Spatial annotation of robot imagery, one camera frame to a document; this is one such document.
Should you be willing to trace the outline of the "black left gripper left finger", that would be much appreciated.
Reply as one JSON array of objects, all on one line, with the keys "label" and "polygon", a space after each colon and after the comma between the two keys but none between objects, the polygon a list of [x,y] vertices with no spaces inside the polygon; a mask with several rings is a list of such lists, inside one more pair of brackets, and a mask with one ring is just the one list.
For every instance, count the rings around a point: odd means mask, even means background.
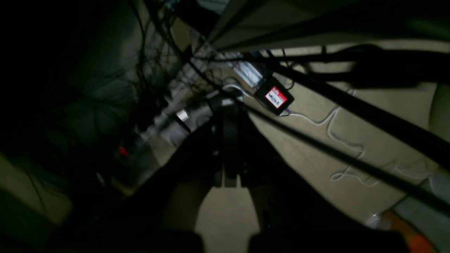
[{"label": "black left gripper left finger", "polygon": [[237,186],[238,124],[238,106],[217,109],[132,196],[65,226],[46,251],[202,253],[201,204],[212,188]]}]

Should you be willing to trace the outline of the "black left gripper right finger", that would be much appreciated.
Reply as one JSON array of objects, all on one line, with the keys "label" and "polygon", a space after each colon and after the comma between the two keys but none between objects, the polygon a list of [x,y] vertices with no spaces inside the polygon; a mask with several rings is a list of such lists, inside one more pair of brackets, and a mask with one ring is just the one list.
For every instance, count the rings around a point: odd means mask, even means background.
[{"label": "black left gripper right finger", "polygon": [[408,253],[398,232],[371,229],[328,202],[257,129],[237,115],[241,183],[249,191],[260,232],[250,253]]}]

